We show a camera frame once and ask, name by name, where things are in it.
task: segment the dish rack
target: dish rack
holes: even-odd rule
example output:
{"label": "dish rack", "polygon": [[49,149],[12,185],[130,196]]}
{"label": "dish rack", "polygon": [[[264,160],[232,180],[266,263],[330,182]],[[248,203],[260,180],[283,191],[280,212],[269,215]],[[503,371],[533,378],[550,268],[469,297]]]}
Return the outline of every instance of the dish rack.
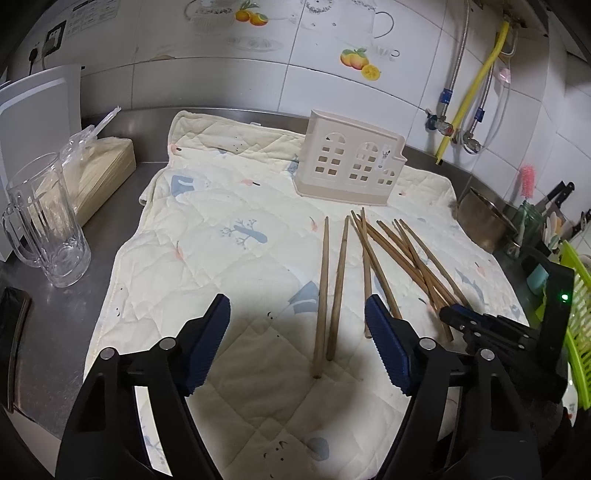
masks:
{"label": "dish rack", "polygon": [[[591,407],[591,275],[568,242],[562,243],[560,265],[574,270],[573,302],[564,343],[569,350],[579,407],[587,410]],[[544,318],[545,308],[544,293],[544,301],[535,312],[539,319]]]}

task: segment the white cutting board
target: white cutting board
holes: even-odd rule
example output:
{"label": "white cutting board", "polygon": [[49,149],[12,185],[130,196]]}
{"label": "white cutting board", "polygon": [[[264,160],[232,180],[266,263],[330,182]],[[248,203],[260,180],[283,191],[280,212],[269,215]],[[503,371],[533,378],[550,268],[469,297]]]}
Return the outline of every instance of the white cutting board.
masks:
{"label": "white cutting board", "polygon": [[[0,90],[0,183],[46,153],[58,152],[80,131],[80,66],[36,73]],[[0,216],[6,208],[0,194]],[[0,229],[0,260],[12,249]]]}

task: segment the chopstick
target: chopstick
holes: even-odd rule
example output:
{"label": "chopstick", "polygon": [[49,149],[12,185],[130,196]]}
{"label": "chopstick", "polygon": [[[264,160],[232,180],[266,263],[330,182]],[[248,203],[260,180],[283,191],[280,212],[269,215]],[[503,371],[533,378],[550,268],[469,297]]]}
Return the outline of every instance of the chopstick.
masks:
{"label": "chopstick", "polygon": [[[433,282],[431,281],[431,276],[427,272],[427,266],[419,258],[417,251],[414,249],[414,245],[411,243],[410,239],[408,238],[406,232],[403,230],[402,226],[398,223],[397,220],[394,220],[394,223],[398,227],[398,230],[400,230],[400,234],[402,235],[404,242],[406,242],[408,249],[410,250],[410,252],[414,258],[414,262],[415,262],[416,266],[419,268],[419,270],[423,274],[423,279],[425,280],[425,284],[427,285],[427,290],[429,291],[429,297],[431,299],[431,306],[433,307],[435,312],[438,314],[439,310],[441,310],[441,308],[444,306],[444,302],[439,297],[439,294],[435,291],[435,287],[433,287]],[[449,325],[447,325],[446,323],[443,323],[443,322],[441,322],[441,325],[443,326],[443,331],[446,334],[447,340],[449,342],[453,341],[452,330],[449,328]]]}
{"label": "chopstick", "polygon": [[329,340],[326,348],[326,359],[331,361],[335,357],[336,339],[339,334],[340,304],[343,300],[343,281],[345,280],[345,259],[347,257],[347,236],[349,232],[349,215],[345,217],[343,237],[340,241],[339,263],[336,268],[335,297],[330,314]]}
{"label": "chopstick", "polygon": [[[367,239],[368,237],[368,228],[367,228],[367,220],[365,219],[365,208],[361,209],[361,230],[363,233],[363,237]],[[367,301],[368,298],[371,296],[371,265],[370,259],[367,251],[365,248],[363,249],[363,293],[365,295],[365,300]],[[365,338],[371,338],[371,332],[369,331],[367,322],[364,322],[365,328],[363,334]]]}
{"label": "chopstick", "polygon": [[421,275],[420,271],[414,268],[406,258],[402,256],[402,254],[394,248],[394,246],[388,242],[384,236],[379,233],[374,227],[368,225],[368,233],[374,241],[381,246],[390,257],[398,264],[402,269],[413,279],[413,281],[425,292],[429,295],[427,290],[427,286],[425,285],[425,281],[423,280],[423,276]]}
{"label": "chopstick", "polygon": [[398,305],[396,304],[396,299],[394,299],[394,295],[392,294],[392,290],[390,289],[390,285],[388,285],[388,281],[386,280],[386,276],[384,275],[384,271],[378,262],[378,257],[375,256],[374,250],[371,248],[369,241],[367,238],[364,238],[361,233],[361,222],[355,216],[353,210],[351,210],[351,215],[353,216],[353,228],[363,245],[364,250],[367,250],[369,255],[369,259],[371,260],[372,267],[374,268],[374,272],[378,277],[379,284],[381,285],[385,295],[386,301],[388,302],[388,307],[390,308],[390,313],[398,319],[401,319],[402,316],[400,314],[400,310],[398,309]]}
{"label": "chopstick", "polygon": [[322,266],[318,293],[318,317],[316,319],[316,341],[310,369],[312,377],[322,377],[324,339],[326,337],[326,303],[329,290],[329,218],[324,219],[324,239],[322,242]]}
{"label": "chopstick", "polygon": [[435,255],[433,255],[433,253],[427,248],[427,245],[425,245],[425,243],[418,237],[418,235],[415,232],[413,232],[413,230],[404,222],[404,220],[400,220],[400,223],[402,224],[402,226],[406,230],[409,231],[409,233],[413,236],[413,238],[417,241],[417,243],[421,246],[421,248],[427,254],[427,257],[429,257],[429,259],[431,259],[431,261],[435,264],[435,266],[437,267],[437,269],[439,270],[441,275],[443,275],[443,277],[449,282],[454,293],[457,295],[457,298],[459,298],[464,305],[469,306],[470,303],[468,302],[467,298],[462,293],[460,288],[457,286],[456,282],[453,281],[450,274],[447,273],[445,268],[443,268],[443,265],[441,265],[441,263],[439,262],[437,257]]}
{"label": "chopstick", "polygon": [[[401,248],[401,250],[403,250],[406,253],[406,256],[409,260],[414,262],[414,258],[412,256],[410,250],[406,246],[406,243],[403,242],[402,240],[400,240],[399,237],[392,230],[390,230],[388,225],[386,225],[385,223],[378,220],[378,225],[380,227],[382,227],[384,232],[386,232],[386,234],[390,237],[390,239],[392,239],[392,241],[394,243],[396,243],[397,245],[401,244],[404,247],[404,248]],[[431,276],[431,280],[434,283],[435,288],[439,290],[439,292],[441,293],[441,295],[443,296],[445,301],[449,305],[454,305],[455,303],[458,303],[458,301],[452,296],[452,294],[449,292],[449,290],[445,287],[445,285],[443,285],[443,283],[441,283],[441,281],[435,276],[435,274],[433,272],[431,272],[431,270],[429,268],[427,268],[427,270],[428,270],[429,275]]]}

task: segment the metal pot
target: metal pot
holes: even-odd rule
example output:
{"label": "metal pot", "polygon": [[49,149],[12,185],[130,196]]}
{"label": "metal pot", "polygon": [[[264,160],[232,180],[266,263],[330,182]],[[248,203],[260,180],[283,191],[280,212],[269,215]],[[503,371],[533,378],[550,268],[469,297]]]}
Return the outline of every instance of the metal pot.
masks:
{"label": "metal pot", "polygon": [[489,253],[502,246],[507,234],[517,233],[511,221],[472,187],[460,202],[457,221],[470,240]]}

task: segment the stainless steel countertop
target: stainless steel countertop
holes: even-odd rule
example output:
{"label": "stainless steel countertop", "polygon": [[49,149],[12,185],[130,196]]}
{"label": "stainless steel countertop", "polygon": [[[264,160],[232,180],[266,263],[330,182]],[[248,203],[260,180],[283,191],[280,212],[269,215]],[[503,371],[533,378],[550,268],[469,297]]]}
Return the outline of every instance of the stainless steel countertop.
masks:
{"label": "stainless steel countertop", "polygon": [[[134,142],[137,170],[107,200],[84,227],[92,252],[86,274],[69,288],[55,288],[39,269],[20,263],[14,255],[0,264],[0,285],[28,292],[33,306],[25,322],[17,358],[15,405],[26,416],[58,438],[82,386],[86,352],[111,278],[115,254],[137,229],[142,206],[138,198],[154,174],[164,168],[167,158],[167,134],[180,108],[143,109],[120,112],[101,136],[131,138]],[[187,108],[242,122],[257,122],[265,127],[305,133],[307,118],[277,113],[231,109]],[[96,124],[102,117],[88,119]],[[434,165],[433,157],[413,148],[404,149],[407,165],[433,171],[450,179],[456,196],[475,186],[491,201],[494,192],[458,167]],[[522,303],[528,304],[515,264],[499,259]]]}
{"label": "stainless steel countertop", "polygon": [[115,254],[137,229],[140,194],[165,165],[138,163],[84,226],[92,260],[71,287],[53,287],[40,269],[24,265],[14,255],[0,267],[2,284],[25,290],[33,298],[18,350],[15,405],[58,438],[82,386],[86,352]]}

